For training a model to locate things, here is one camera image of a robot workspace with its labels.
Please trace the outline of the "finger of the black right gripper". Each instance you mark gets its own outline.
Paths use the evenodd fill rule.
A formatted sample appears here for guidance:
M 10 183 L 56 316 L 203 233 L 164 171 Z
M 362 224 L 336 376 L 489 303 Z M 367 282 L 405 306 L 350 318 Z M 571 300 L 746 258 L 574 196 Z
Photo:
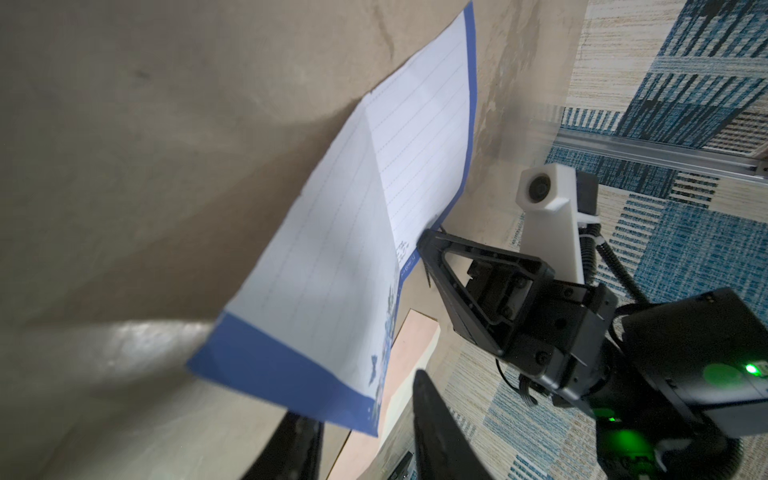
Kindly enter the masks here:
M 421 234 L 417 251 L 454 332 L 496 357 L 510 356 L 537 297 L 554 281 L 551 266 L 436 230 Z

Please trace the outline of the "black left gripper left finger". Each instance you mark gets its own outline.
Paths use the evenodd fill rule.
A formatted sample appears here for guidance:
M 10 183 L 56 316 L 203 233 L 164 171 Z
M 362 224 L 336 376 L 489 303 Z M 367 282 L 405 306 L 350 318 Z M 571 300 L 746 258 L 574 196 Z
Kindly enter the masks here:
M 287 412 L 242 480 L 317 480 L 324 423 Z

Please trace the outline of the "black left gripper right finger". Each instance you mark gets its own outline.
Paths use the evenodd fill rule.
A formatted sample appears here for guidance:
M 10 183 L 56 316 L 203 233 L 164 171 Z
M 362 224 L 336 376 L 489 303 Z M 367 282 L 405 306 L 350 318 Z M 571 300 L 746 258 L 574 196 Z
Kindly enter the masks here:
M 491 479 L 427 372 L 413 381 L 414 440 L 419 479 Z

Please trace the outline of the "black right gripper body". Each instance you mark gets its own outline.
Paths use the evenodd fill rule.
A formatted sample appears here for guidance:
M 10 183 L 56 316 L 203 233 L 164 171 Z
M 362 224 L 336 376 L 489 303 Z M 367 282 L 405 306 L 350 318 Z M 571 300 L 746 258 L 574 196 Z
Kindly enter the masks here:
M 587 398 L 609 376 L 605 335 L 617 306 L 616 295 L 603 284 L 554 280 L 537 297 L 511 355 L 495 357 L 554 401 L 586 408 Z

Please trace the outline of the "pink envelope with flap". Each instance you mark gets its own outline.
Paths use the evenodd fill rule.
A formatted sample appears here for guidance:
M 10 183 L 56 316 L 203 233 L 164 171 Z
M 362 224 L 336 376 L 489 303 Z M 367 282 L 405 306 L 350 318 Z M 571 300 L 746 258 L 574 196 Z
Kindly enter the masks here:
M 329 473 L 329 479 L 358 479 L 371 465 L 410 402 L 415 373 L 426 368 L 438 344 L 440 331 L 435 319 L 413 309 L 408 311 L 391 349 L 378 436 L 351 433 Z

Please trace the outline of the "blue bordered white letter paper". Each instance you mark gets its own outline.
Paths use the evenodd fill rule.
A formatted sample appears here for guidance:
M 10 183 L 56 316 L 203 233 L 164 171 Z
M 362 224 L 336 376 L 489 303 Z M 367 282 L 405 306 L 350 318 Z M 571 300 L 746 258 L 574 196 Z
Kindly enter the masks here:
M 188 370 L 376 435 L 401 288 L 464 190 L 476 107 L 466 7 L 361 99 Z

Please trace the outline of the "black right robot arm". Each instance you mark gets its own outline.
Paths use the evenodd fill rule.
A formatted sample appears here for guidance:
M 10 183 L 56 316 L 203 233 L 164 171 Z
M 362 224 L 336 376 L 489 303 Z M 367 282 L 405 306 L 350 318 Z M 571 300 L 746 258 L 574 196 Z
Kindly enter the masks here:
M 767 430 L 767 330 L 731 289 L 620 305 L 605 285 L 439 231 L 417 244 L 455 331 L 593 419 L 611 479 L 729 479 Z

